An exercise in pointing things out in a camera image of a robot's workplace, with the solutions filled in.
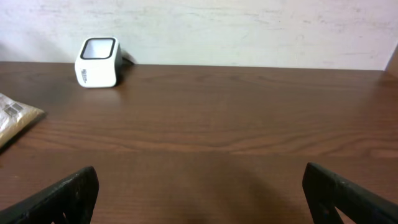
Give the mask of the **white barcode scanner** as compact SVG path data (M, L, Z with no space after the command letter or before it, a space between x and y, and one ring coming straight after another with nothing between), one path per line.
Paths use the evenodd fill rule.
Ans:
M134 65L115 37L90 37L75 60L77 82L83 88L111 88L118 84L124 64Z

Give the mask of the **large beige snack bag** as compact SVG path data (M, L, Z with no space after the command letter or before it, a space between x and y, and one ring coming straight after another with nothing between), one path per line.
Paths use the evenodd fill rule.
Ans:
M1 147L42 115L43 110L14 101L1 93Z

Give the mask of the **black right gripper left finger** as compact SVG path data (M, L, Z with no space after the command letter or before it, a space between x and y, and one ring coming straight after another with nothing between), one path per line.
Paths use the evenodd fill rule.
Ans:
M90 223L98 192L94 167L84 167L1 210L1 223Z

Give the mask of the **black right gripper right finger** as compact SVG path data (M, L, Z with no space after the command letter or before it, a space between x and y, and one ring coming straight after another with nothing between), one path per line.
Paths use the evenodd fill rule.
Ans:
M314 223L397 223L397 204L316 164L306 165L302 187Z

